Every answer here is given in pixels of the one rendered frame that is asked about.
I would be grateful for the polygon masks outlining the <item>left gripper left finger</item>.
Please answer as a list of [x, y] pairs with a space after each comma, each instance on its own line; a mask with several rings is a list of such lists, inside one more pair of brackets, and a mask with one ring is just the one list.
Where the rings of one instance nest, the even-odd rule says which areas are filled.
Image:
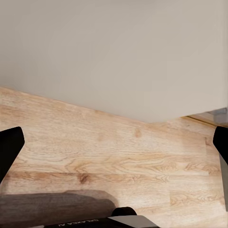
[[0, 183], [25, 144], [20, 126], [0, 132]]

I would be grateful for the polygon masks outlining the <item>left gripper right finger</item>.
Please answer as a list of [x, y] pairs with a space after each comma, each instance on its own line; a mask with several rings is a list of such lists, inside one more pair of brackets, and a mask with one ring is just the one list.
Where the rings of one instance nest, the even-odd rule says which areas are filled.
[[228, 165], [228, 126], [215, 129], [213, 144]]

